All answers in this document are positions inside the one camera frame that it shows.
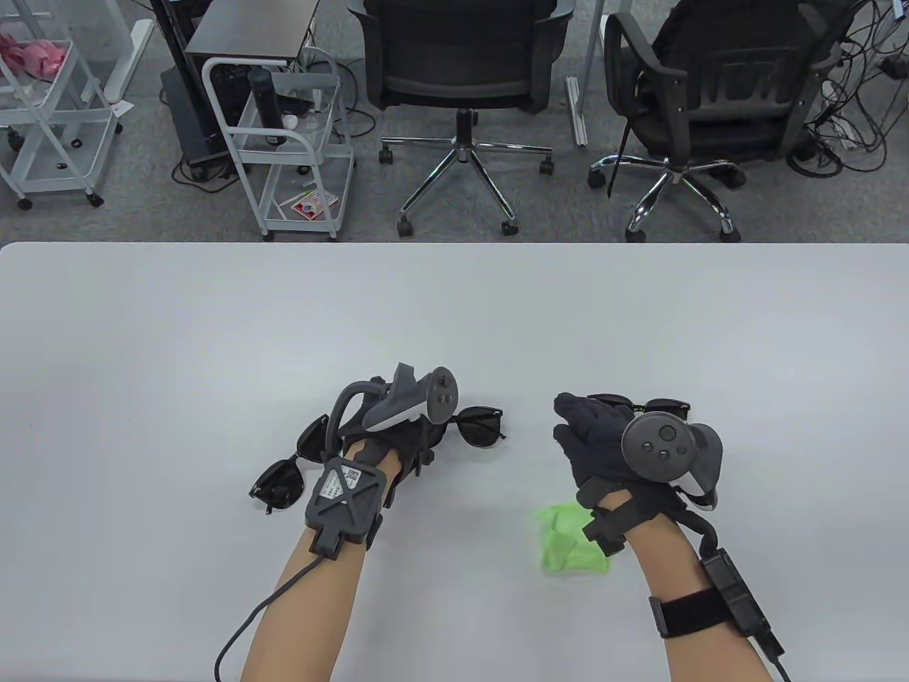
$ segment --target green cloth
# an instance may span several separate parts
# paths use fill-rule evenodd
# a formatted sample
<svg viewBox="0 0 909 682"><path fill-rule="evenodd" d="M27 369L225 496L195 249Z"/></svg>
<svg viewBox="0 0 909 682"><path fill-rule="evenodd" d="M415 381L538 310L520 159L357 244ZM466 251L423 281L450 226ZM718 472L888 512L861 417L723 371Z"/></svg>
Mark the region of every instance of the green cloth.
<svg viewBox="0 0 909 682"><path fill-rule="evenodd" d="M608 573L609 558L583 528L591 521L590 510L577 502L548 506L535 514L543 524L543 570L548 573Z"/></svg>

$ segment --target gray carpet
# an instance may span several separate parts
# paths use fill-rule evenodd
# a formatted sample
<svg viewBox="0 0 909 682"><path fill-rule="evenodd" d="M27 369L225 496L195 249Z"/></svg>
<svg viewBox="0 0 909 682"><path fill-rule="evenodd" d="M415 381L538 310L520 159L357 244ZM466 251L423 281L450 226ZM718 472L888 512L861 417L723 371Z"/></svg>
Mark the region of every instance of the gray carpet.
<svg viewBox="0 0 909 682"><path fill-rule="evenodd" d="M100 70L113 53L104 27L97 25L98 0L71 0L76 39ZM130 0L121 0L131 25L147 13ZM519 112L483 112L478 139L549 145L555 149L556 170L540 176L529 157L488 157L487 168L512 201L522 222L511 239L526 241L619 241L624 223L640 196L653 183L651 176L623 170L613 198L586 185L586 167L597 157L612 153L621 139L623 121L606 103L602 63L594 70L588 99L590 145L574 147L564 101L564 77L577 75L583 63L592 2L579 0L564 54L553 74L550 108L537 116ZM634 13L647 34L662 23L669 0L637 0ZM343 0L324 0L317 16L319 45L342 61L363 55L359 24L347 14ZM106 200L93 209L79 193L35 196L35 207L23 213L15 197L0 188L0 246L21 240L116 241L257 241L258 229L239 185L216 196L175 185L170 171L180 156L167 109L158 102L159 74L172 64L165 43L155 34L129 90L135 109L125 116L124 133L115 140L100 188ZM363 62L353 64L362 74ZM895 84L878 78L865 88L868 107L883 112ZM379 114L375 131L357 140L359 164L352 199L341 235L344 240L396 240L395 220L404 199L423 180L438 158L431 152L399 150L394 165L378 164L378 137L387 135L449 136L453 112L397 107ZM906 106L905 91L899 106ZM352 119L354 131L366 122ZM5 145L0 163L10 163ZM629 151L638 150L632 139ZM755 164L746 168L748 184L726 190L708 179L727 203L745 241L755 242L909 242L909 115L889 136L886 166L871 174L843 173L830 180L796 175L784 163ZM873 159L859 159L868 163ZM502 219L478 178L457 167L413 213L416 240L495 241ZM694 242L715 238L718 229L709 207L680 187L672 187L647 219L650 241ZM308 240L310 236L277 237Z"/></svg>

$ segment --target black glove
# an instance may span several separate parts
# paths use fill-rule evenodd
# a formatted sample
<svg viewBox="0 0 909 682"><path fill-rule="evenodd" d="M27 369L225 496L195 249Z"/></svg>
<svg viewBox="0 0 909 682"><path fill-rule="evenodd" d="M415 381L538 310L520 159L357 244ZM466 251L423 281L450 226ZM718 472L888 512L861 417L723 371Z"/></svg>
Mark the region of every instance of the black glove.
<svg viewBox="0 0 909 682"><path fill-rule="evenodd" d="M377 384L385 383L385 380L380 376L374 376L370 381ZM416 472L415 475L419 476L420 469L424 465L432 464L435 453L428 445L430 422L425 416L421 416L413 422L408 421L396 424L383 431L366 431L363 428L363 417L379 400L380 396L365 394L360 409L343 426L338 428L338 435L344 444L343 452L345 454L354 443L358 443L361 440L371 440L381 444L386 454L392 449L397 451L398 459L401 462L401 472L392 481L392 485L388 489L388 495L385 497L385 508L388 508L395 499L395 489L398 484L407 478L411 472ZM354 457L354 460L363 461L359 454ZM366 462L366 464L377 466L379 461L370 461Z"/></svg>
<svg viewBox="0 0 909 682"><path fill-rule="evenodd" d="M567 422L553 429L553 438L571 462L581 505L594 508L607 494L622 488L628 490L631 502L615 510L615 513L623 510L621 518L625 528L622 533L634 527L628 527L629 523L638 525L661 513L674 517L676 513L686 510L685 503L668 484L644 480L625 463L622 434L634 419L634 413L629 408L610 407L598 400L570 393L559 394L553 408ZM597 514L611 516L605 511L597 511ZM591 537L598 532L593 527L595 525L596 522L584 530L589 539L595 539ZM600 542L607 555L621 548L624 535L611 539L612 544L609 541L605 544Z"/></svg>

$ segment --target hand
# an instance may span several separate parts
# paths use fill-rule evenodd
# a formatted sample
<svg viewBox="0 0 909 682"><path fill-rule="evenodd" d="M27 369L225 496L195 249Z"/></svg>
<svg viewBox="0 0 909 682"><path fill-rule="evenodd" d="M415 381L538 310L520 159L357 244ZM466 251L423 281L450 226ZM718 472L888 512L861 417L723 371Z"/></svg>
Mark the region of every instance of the hand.
<svg viewBox="0 0 909 682"><path fill-rule="evenodd" d="M567 422L553 429L553 438L568 457L578 488L594 478L604 482L601 504L612 509L628 500L627 495L616 492L623 489L645 513L684 509L684 503L668 484L644 480L625 462L622 434L634 419L629 408L611 407L570 393L559 394L553 408Z"/></svg>
<svg viewBox="0 0 909 682"><path fill-rule="evenodd" d="M370 381L379 384L385 383L385 380L380 376L374 376ZM345 453L348 453L356 443L372 440L386 446L388 455L396 456L400 466L394 467L396 469L395 476L388 487L385 506L389 507L395 497L395 488L398 484L413 471L419 476L422 466L432 464L435 455L428 445L430 424L425 416L421 416L414 422L408 421L396 424L383 431L366 431L363 428L363 417L379 402L379 399L379 396L375 394L364 395L360 409L356 411L346 424L338 429L338 435L344 444L343 450Z"/></svg>

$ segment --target sunglasses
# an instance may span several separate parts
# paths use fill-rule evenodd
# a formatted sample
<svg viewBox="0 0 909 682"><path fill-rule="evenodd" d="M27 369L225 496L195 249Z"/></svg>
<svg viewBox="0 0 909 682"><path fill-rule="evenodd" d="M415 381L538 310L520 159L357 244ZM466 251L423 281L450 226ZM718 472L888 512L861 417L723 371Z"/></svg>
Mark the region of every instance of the sunglasses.
<svg viewBox="0 0 909 682"><path fill-rule="evenodd" d="M428 445L435 447L442 442L450 424L457 424L461 438L473 447L492 447L504 440L502 433L502 410L495 407L466 407L444 424L429 427Z"/></svg>
<svg viewBox="0 0 909 682"><path fill-rule="evenodd" d="M630 399L625 396L617 396L615 393L597 393L587 397L610 407L625 406L632 412L668 412L685 422L688 421L688 410L691 409L691 405L684 400L673 400L672 398L654 398L643 405L635 405Z"/></svg>
<svg viewBox="0 0 909 682"><path fill-rule="evenodd" d="M287 509L300 499L305 485L296 460L302 458L322 464L327 428L328 415L322 415L297 438L296 452L272 464L255 482L249 496L265 502L266 514L271 514L274 509Z"/></svg>

